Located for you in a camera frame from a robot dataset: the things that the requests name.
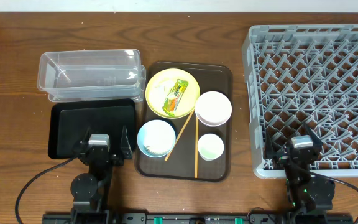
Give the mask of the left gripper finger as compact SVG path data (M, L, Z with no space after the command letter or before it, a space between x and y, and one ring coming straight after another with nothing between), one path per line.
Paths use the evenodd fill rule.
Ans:
M132 147L129 142L126 126L123 126L122 128L120 150L124 159L132 159Z
M74 143L73 146L73 153L75 156L79 156L81 153L85 152L88 148L88 141L91 136L91 127L88 126L85 135L76 143Z

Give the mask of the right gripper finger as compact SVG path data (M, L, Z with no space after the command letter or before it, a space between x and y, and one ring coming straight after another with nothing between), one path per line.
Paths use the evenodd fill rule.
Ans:
M318 147L318 148L322 148L323 142L320 140L319 137L317 137L317 135L315 135L315 133L309 127L309 125L307 123L303 123L303 128L304 128L306 134L310 137L310 139L311 139L311 141L313 143L313 146Z
M264 148L264 158L265 159L276 159L278 160L279 157L283 156L283 150L275 150L273 148L273 142L269 135L269 132L266 131L265 133L265 148Z

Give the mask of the light blue bowl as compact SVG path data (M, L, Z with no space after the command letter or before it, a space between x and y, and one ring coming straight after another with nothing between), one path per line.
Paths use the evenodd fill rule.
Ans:
M174 128L166 121L155 119L146 122L137 134L139 150L148 157L166 156L176 142Z

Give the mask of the white green cup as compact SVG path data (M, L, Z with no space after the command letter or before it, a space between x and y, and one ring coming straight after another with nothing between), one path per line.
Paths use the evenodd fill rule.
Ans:
M204 134L198 140L198 152L206 161L215 160L224 152L223 140L216 134Z

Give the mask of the green snack wrapper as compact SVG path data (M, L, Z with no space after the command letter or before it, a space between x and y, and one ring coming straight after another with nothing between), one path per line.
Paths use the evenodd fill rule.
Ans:
M175 84L169 90L162 106L163 111L167 115L171 117L175 116L179 102L187 87L188 87L188 81L181 80L181 79L176 80Z

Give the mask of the white tissue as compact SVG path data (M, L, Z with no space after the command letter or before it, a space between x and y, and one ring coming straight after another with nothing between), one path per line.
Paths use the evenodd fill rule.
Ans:
M165 97L170 89L174 86L175 82L172 79L162 80L155 88L154 94L158 97Z

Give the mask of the pink white bowl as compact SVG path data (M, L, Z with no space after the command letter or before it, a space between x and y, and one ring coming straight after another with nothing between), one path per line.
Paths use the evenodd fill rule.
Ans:
M217 91L208 91L197 99L195 113L203 124L216 127L229 120L232 115L232 105L226 95Z

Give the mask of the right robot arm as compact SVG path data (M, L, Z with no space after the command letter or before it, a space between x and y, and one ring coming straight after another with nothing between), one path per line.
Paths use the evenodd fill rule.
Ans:
M291 137L281 149L275 149L272 138L266 134L264 154L275 167L285 171L287 196L293 204L287 220L322 222L325 211L333 208L335 183L309 171L308 166L319 157L323 142L307 124L303 129L304 135Z

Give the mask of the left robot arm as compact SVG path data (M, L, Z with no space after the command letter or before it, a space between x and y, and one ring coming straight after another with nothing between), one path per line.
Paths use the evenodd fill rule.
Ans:
M75 157L89 167L87 173L76 176L70 186L73 208L70 223L109 223L107 208L112 168L123 166L132 158L127 127L122 128L119 146L113 149L107 134L86 131L84 138L73 149Z

